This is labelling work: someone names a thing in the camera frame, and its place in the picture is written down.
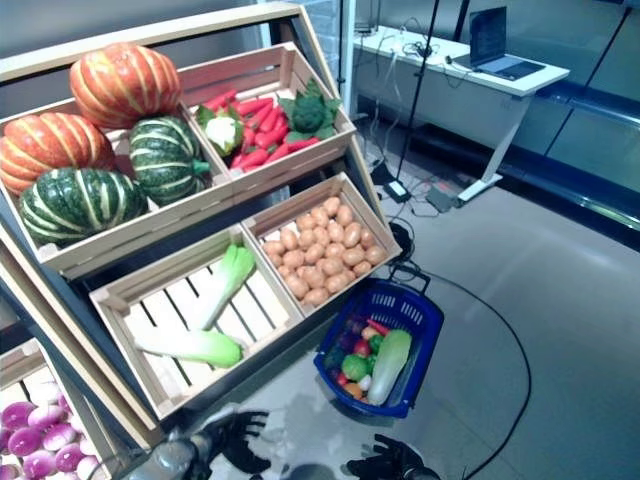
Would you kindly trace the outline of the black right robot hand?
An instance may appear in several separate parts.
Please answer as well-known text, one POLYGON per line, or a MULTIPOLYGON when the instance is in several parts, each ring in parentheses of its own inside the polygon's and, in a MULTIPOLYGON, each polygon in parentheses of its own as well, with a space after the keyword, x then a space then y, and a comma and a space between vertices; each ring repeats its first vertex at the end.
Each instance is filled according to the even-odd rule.
POLYGON ((421 456, 403 442, 382 434, 374 435, 374 455, 349 460, 346 468, 359 479, 433 479, 421 456))

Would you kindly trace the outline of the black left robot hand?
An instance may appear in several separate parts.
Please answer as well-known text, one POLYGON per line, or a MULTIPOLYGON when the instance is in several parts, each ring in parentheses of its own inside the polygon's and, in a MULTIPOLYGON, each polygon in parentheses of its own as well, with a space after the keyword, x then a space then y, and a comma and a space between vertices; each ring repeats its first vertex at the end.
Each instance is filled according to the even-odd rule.
POLYGON ((232 466, 246 474, 262 474, 271 467, 271 461, 258 456, 249 446, 249 437, 258 437, 266 426, 269 412, 246 410, 232 412, 209 422, 201 433, 209 440, 206 457, 210 465, 222 455, 232 466))

